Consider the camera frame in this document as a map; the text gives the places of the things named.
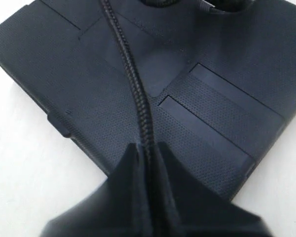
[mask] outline black tablet case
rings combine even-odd
[[[152,106],[155,136],[231,199],[296,113],[296,6],[238,13],[112,0]],[[134,102],[97,0],[36,0],[0,25],[0,65],[109,174],[138,142]]]

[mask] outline white table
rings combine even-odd
[[[0,23],[31,0],[0,0]],[[106,176],[0,68],[0,237],[36,237]],[[296,118],[234,203],[296,237]]]

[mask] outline rubber case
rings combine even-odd
[[[296,6],[111,0],[149,95],[155,137],[231,199],[296,114]],[[138,143],[129,83],[96,0],[36,0],[0,25],[1,67],[110,174]]]

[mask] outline black object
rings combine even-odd
[[[296,6],[236,13],[184,0],[112,0],[138,62],[157,141],[231,199],[296,113]],[[96,0],[36,0],[0,25],[0,65],[109,174],[139,142],[136,111]]]
[[[129,145],[107,181],[41,237],[271,237],[258,216],[197,182],[165,144],[155,152],[148,165]]]

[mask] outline side button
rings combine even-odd
[[[47,115],[48,121],[57,129],[57,131],[66,138],[71,137],[71,133],[65,126],[63,126],[52,114]]]

